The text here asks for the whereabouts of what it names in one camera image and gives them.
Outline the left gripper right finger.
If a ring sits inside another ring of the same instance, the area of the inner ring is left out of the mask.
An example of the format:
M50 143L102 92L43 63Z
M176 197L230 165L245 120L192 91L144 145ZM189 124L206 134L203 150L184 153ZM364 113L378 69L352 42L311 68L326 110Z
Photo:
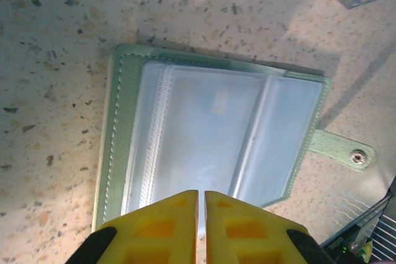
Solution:
M207 264L334 264L301 224L205 192Z

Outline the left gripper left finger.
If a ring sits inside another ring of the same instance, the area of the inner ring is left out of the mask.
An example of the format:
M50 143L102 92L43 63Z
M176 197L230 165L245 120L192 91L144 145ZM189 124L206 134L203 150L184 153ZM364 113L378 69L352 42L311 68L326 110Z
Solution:
M187 190L102 224L66 264L196 264L197 221Z

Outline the green card holder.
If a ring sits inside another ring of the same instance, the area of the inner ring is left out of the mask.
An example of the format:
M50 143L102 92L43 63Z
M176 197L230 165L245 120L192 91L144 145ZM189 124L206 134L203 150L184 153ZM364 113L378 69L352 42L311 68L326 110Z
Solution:
M369 145L316 127L330 81L312 70L123 44L109 61L93 227L179 193L167 185L174 166L164 152L173 72L201 69L264 79L230 186L214 191L267 207L290 196L307 152L349 172L366 172L376 162Z

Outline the black controller board green light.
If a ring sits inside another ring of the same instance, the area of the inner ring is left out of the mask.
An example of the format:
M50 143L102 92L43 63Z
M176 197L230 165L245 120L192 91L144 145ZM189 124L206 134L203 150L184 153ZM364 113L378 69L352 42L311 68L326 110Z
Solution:
M338 233L333 235L331 238L327 239L325 242L321 244L321 247L324 250L333 250L338 246L347 246L349 247L351 243L356 239L359 234L361 228L357 224L353 224L351 226L346 226Z

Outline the aluminium mounting rail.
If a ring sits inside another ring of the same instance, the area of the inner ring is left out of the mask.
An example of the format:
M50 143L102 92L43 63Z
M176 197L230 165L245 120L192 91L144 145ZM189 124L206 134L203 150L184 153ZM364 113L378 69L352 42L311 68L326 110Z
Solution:
M371 238L374 228L384 213L390 214L391 217L396 218L396 176L386 194L370 207L351 195L348 195L345 200L345 207L337 211L335 222L344 222L346 224L344 227L357 224L361 228L356 239L349 246L351 250L355 250Z

